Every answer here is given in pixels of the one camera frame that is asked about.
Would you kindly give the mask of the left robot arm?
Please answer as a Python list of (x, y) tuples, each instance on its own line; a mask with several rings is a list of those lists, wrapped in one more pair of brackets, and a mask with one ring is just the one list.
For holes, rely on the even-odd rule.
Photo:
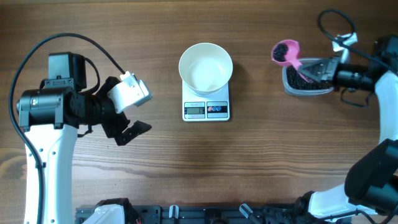
[(71, 52), (49, 55), (49, 77), (23, 92), (17, 104), (19, 127), (33, 145), (27, 152), (26, 223), (73, 223), (72, 160), (81, 125), (101, 125), (107, 138), (124, 146), (151, 126), (124, 114), (152, 98), (144, 81), (130, 72), (108, 77), (88, 90), (88, 58)]

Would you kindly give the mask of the pink plastic measuring scoop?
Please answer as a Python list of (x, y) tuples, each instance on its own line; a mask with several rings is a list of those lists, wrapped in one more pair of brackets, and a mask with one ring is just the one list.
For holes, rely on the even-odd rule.
[(299, 53), (300, 46), (296, 40), (281, 40), (272, 48), (271, 59), (282, 67), (293, 66), (303, 80), (311, 83), (309, 78), (299, 72), (299, 68), (302, 66), (298, 59)]

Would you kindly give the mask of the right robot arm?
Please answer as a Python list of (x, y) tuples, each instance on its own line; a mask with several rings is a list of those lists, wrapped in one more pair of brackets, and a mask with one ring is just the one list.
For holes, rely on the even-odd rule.
[(397, 216), (397, 36), (377, 39), (367, 66), (348, 63), (343, 57), (316, 60), (298, 71), (315, 82), (343, 91), (366, 91), (379, 105), (379, 137), (375, 146), (348, 171), (343, 184), (310, 192), (305, 215), (315, 222), (364, 215)]

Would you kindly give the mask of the black beans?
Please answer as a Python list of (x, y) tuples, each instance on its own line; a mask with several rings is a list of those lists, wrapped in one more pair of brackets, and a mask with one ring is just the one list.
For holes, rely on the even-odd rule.
[(298, 69), (303, 63), (314, 62), (316, 58), (299, 59), (300, 46), (295, 40), (281, 40), (271, 52), (272, 60), (282, 67), (282, 81), (287, 93), (292, 95), (319, 95), (331, 90), (311, 80)]

